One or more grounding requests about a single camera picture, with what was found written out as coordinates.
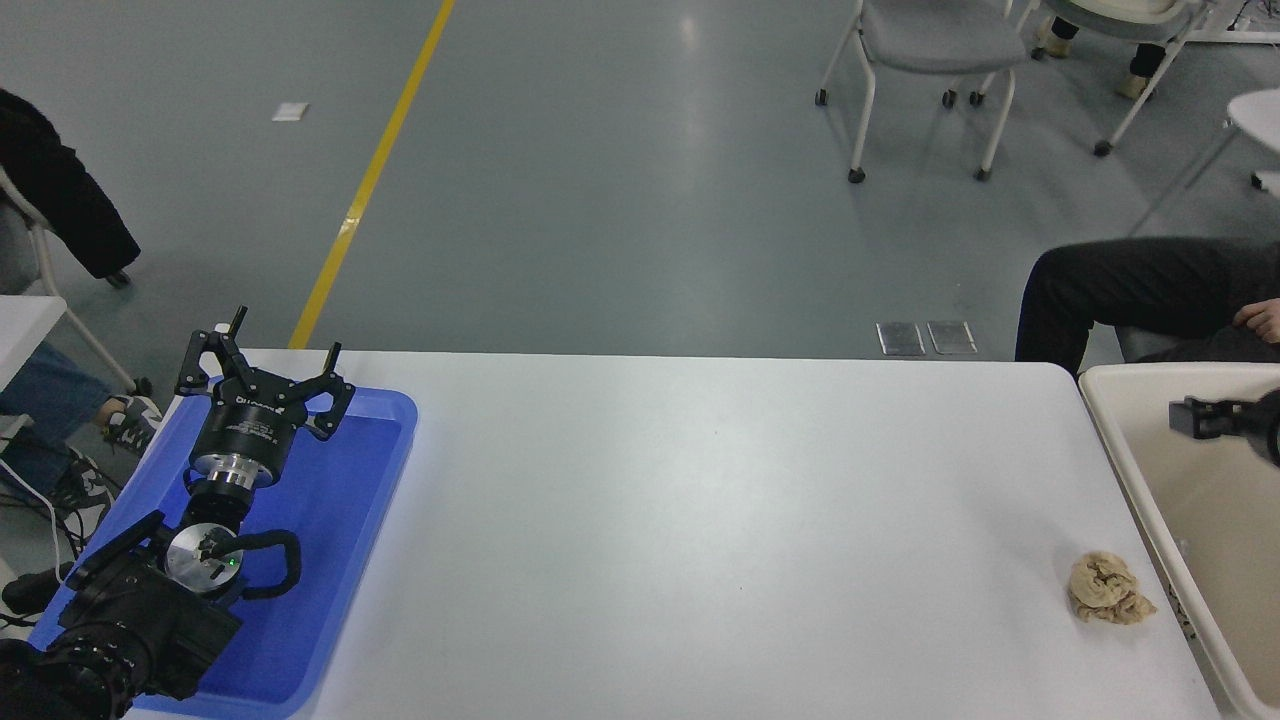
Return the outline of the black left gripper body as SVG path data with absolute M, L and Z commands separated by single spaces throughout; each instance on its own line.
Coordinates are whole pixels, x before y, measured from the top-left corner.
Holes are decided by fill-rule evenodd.
M 189 454 L 189 465 L 210 473 L 215 457 L 237 455 L 261 473 L 282 473 L 296 433 L 305 424 L 305 406 L 275 406 L 246 397 L 215 398 Z

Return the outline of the person's hand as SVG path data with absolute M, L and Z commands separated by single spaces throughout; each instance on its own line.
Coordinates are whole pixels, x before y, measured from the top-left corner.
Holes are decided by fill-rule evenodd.
M 1280 299 L 1266 299 L 1242 306 L 1231 323 L 1247 328 L 1261 341 L 1277 345 L 1280 341 Z

